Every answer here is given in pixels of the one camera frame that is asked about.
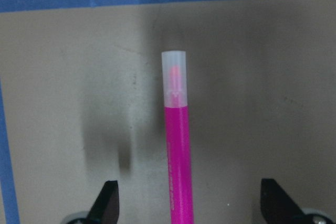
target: pen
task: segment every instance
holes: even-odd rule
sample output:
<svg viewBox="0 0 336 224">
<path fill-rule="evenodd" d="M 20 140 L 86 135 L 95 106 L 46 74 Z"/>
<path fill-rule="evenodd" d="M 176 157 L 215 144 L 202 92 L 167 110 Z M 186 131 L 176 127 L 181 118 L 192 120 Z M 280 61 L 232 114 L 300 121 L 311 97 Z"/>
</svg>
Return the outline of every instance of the pen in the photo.
<svg viewBox="0 0 336 224">
<path fill-rule="evenodd" d="M 172 224 L 193 224 L 193 195 L 184 51 L 162 52 Z"/>
</svg>

